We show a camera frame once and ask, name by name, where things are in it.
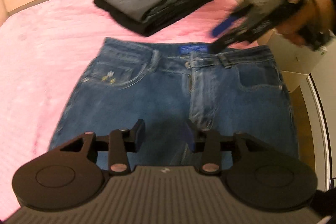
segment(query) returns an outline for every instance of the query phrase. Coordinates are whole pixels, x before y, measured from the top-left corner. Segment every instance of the rivet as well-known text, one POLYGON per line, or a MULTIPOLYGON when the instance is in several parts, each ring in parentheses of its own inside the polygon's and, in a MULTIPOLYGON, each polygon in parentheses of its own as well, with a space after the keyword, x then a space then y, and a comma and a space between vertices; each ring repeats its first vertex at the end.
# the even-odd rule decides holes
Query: rivet
POLYGON ((111 165, 111 170, 113 172, 124 172, 127 169, 126 164, 113 164, 111 165))
POLYGON ((205 172, 216 172, 219 170, 219 166, 217 164, 204 164, 202 169, 205 172))

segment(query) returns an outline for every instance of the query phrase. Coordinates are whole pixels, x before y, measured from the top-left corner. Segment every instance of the pink fuzzy bedspread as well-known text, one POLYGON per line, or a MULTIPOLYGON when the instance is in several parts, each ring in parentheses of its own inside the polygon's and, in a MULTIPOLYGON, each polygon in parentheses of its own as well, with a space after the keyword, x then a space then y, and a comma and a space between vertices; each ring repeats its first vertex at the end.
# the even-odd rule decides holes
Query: pink fuzzy bedspread
MULTIPOLYGON (((92 1, 47 1, 11 16, 0 27, 1 220, 19 208, 11 187, 13 174, 47 151, 73 87, 105 37, 212 42, 209 31, 236 5, 235 0, 214 0, 144 38, 115 23, 92 1)), ((242 42, 231 47, 254 46, 256 42, 242 42)))

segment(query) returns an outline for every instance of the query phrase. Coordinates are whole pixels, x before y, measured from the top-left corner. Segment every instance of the ribbed black surface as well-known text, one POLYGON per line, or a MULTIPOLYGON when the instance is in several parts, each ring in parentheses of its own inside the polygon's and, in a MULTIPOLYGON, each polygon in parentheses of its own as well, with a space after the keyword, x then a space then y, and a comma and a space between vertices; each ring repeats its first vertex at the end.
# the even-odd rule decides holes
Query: ribbed black surface
POLYGON ((143 167, 113 177, 89 203, 45 213, 21 208, 6 224, 316 224, 308 208, 268 213, 234 199, 217 177, 202 176, 191 166, 143 167))

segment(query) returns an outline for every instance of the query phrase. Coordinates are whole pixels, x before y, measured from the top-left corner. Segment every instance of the jeans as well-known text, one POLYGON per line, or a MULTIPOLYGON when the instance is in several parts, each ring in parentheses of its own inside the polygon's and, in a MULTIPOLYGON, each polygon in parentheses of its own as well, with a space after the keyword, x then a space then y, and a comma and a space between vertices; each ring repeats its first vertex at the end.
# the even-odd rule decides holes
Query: jeans
MULTIPOLYGON (((76 85, 50 149, 93 131, 146 123, 146 141, 128 153, 135 165, 197 165, 181 138, 191 119, 221 135, 245 132, 297 157, 288 91, 267 46, 209 54, 207 44, 148 44, 107 38, 76 85)), ((107 152, 97 165, 107 169, 107 152)), ((222 168, 232 165, 223 152, 222 168)))

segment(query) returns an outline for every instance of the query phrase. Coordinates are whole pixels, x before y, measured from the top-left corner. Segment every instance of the circular pad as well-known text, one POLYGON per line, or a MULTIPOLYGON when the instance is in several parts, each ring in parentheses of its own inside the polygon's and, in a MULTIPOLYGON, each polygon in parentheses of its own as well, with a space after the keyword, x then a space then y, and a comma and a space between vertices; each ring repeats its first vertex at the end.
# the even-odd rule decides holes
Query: circular pad
POLYGON ((75 172, 70 167, 53 165, 39 170, 36 180, 44 187, 56 188, 66 186, 75 178, 75 172))
POLYGON ((317 178, 304 163, 276 151, 251 152, 227 172, 226 185, 261 210, 290 211, 315 194, 317 178))
POLYGON ((54 151, 21 166, 12 187, 21 206, 54 211, 88 201, 103 182, 100 168, 82 153, 54 151))

